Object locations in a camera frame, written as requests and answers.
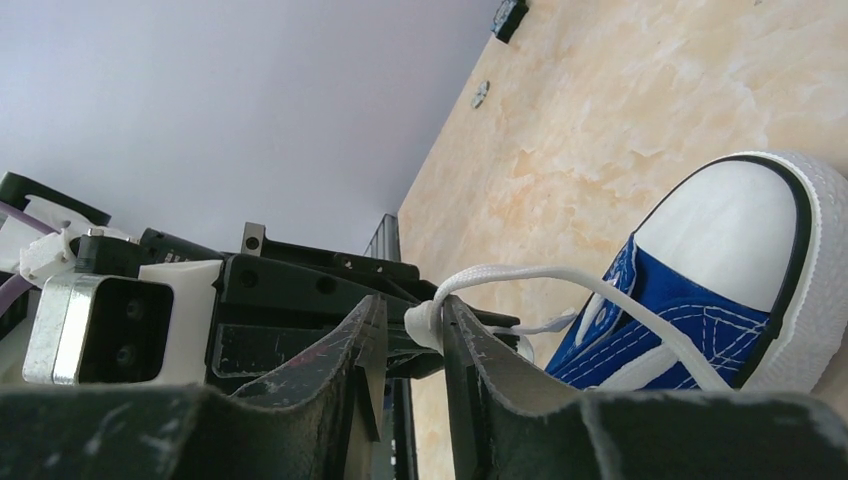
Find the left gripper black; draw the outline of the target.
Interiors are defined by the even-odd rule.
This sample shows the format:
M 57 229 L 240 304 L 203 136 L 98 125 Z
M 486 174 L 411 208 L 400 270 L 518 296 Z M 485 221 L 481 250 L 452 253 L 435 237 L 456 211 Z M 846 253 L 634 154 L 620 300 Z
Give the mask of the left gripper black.
M 148 228 L 140 244 L 157 263 L 219 260 L 203 379 L 235 391 L 294 358 L 335 329 L 371 295 L 386 303 L 387 378 L 423 379 L 443 358 L 415 343 L 405 312 L 436 292 L 416 266 L 268 239 L 260 227 L 245 231 L 239 253 L 221 252 Z

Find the blue canvas sneaker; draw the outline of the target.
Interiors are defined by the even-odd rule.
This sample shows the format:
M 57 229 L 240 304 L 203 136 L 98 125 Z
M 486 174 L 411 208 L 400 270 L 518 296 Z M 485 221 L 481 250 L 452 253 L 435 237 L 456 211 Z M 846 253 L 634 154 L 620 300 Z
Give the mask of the blue canvas sneaker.
M 604 280 L 687 336 L 732 388 L 808 393 L 847 327 L 847 181 L 797 153 L 699 168 Z

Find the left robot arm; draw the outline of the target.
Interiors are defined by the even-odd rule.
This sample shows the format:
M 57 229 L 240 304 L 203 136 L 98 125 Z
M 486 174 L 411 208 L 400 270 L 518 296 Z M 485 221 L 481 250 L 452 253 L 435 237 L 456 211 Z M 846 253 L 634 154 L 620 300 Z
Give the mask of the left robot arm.
M 391 378 L 443 366 L 405 313 L 434 297 L 417 267 L 275 242 L 247 224 L 239 252 L 110 216 L 27 177 L 1 180 L 1 379 L 36 385 L 207 384 L 239 390 L 339 326 L 386 306 Z

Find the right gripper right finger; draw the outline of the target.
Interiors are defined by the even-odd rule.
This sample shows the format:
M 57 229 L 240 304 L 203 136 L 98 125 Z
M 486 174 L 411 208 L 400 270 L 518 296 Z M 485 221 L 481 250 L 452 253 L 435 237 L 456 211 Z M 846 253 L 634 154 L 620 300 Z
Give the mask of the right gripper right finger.
M 497 339 L 458 298 L 442 313 L 456 477 L 582 478 L 578 391 Z

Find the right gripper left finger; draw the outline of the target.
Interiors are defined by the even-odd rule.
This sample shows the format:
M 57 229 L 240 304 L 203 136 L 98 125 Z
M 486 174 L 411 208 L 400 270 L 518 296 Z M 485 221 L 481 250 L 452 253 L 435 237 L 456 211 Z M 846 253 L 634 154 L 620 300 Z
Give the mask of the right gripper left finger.
M 246 479 L 368 479 L 381 441 L 386 302 L 363 298 L 340 324 L 237 389 L 234 471 Z

